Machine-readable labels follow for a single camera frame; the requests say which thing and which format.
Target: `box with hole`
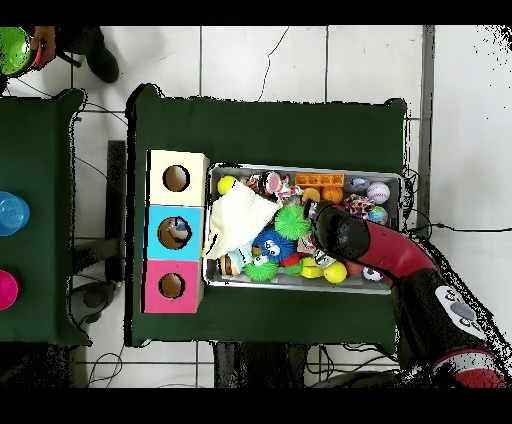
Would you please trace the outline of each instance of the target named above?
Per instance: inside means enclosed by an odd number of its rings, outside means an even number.
[[[146,261],[143,313],[193,314],[203,296],[198,261]]]
[[[209,163],[202,153],[150,150],[147,158],[149,203],[204,206]]]
[[[149,206],[147,259],[199,261],[204,209]]]

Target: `metal tray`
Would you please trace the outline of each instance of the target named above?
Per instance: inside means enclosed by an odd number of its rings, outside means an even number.
[[[234,177],[249,177],[253,174],[263,173],[265,171],[275,171],[279,174],[288,174],[290,176],[299,172],[306,173],[343,173],[345,181],[354,177],[364,177],[371,182],[384,182],[388,185],[390,196],[383,206],[389,215],[388,226],[394,229],[402,227],[403,217],[401,215],[400,206],[403,202],[403,178],[398,174],[386,174],[376,172],[355,172],[343,171],[332,169],[313,169],[313,168],[289,168],[279,166],[265,166],[265,165],[235,165],[214,163],[208,169],[207,192],[206,198],[208,204],[206,205],[205,215],[205,233],[204,239],[210,232],[210,211],[211,206],[215,200],[219,198],[217,192],[217,183],[224,175],[232,175]],[[279,273],[269,282],[252,282],[247,275],[240,274],[236,277],[221,276],[215,260],[203,259],[202,264],[203,279],[207,284],[212,286],[227,286],[227,287],[247,287],[247,288],[264,288],[264,289],[282,289],[282,290],[302,290],[302,291],[320,291],[320,292],[347,292],[347,293],[366,293],[366,294],[389,294],[389,286],[383,281],[374,282],[367,281],[362,276],[348,277],[341,284],[330,284],[324,278],[308,279],[304,277],[292,277],[284,273],[280,268]]]

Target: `pink box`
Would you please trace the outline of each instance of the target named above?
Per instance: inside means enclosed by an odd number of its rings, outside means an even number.
[[[197,261],[147,261],[144,284],[145,301],[142,313],[153,314],[194,314],[202,297],[203,281],[200,276],[200,263]],[[166,274],[178,274],[185,282],[182,294],[170,299],[162,295],[159,282]]]

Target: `green bowl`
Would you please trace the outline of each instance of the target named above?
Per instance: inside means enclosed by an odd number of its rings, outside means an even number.
[[[30,37],[20,27],[0,27],[0,72],[8,77],[23,74],[34,62]]]

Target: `pink bowl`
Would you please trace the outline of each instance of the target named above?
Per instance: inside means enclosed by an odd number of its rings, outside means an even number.
[[[0,311],[9,308],[18,297],[18,282],[6,271],[0,270]]]

